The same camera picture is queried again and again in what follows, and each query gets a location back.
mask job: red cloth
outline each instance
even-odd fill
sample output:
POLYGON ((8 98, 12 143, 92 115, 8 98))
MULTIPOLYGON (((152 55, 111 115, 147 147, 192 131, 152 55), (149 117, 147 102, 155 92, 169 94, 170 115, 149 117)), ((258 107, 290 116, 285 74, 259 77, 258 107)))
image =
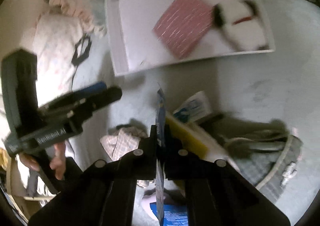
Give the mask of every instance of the red cloth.
POLYGON ((153 31, 179 59, 187 57, 212 26, 212 6, 202 0, 174 0, 153 31))

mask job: pink object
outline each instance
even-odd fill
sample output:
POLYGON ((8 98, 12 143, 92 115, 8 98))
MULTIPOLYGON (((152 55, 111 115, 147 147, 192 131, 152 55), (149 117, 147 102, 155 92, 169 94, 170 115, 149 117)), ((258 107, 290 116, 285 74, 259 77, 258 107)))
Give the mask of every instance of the pink object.
POLYGON ((212 6, 202 0, 174 0, 153 31, 179 59, 187 57, 212 26, 212 6))

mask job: white tray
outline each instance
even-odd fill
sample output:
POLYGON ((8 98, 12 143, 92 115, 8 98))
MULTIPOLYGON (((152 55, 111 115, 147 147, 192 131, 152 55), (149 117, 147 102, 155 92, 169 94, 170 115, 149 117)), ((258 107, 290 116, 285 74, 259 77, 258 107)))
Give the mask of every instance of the white tray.
MULTIPOLYGON (((192 53, 176 59, 153 33, 156 22, 174 0, 105 0, 108 36, 115 76, 151 69, 158 66, 188 62, 223 55, 271 52, 275 44, 267 14, 259 0, 260 19, 264 26, 268 49, 239 51, 222 37, 218 29, 211 29, 192 53)), ((215 5, 223 0, 207 0, 215 5)))

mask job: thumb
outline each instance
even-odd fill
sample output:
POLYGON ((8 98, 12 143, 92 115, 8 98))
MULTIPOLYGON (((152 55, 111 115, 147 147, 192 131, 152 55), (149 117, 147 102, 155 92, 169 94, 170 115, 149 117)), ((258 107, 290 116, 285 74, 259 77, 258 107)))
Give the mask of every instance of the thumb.
POLYGON ((19 158, 21 163, 23 163, 26 167, 28 167, 31 170, 40 171, 40 166, 38 164, 38 162, 30 155, 26 154, 26 153, 21 153, 19 154, 19 158))

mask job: human hand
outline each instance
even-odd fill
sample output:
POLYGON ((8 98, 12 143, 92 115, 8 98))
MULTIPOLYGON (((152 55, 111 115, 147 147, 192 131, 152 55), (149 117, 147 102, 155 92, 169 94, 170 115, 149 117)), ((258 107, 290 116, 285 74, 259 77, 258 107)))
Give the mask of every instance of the human hand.
MULTIPOLYGON (((55 156, 50 162, 50 168, 55 170, 55 176, 58 180, 63 179, 63 175, 66 171, 66 145, 64 142, 56 143, 53 145, 55 150, 55 156)), ((38 162, 30 155, 21 153, 19 154, 20 161, 29 169, 39 172, 40 166, 38 162)))

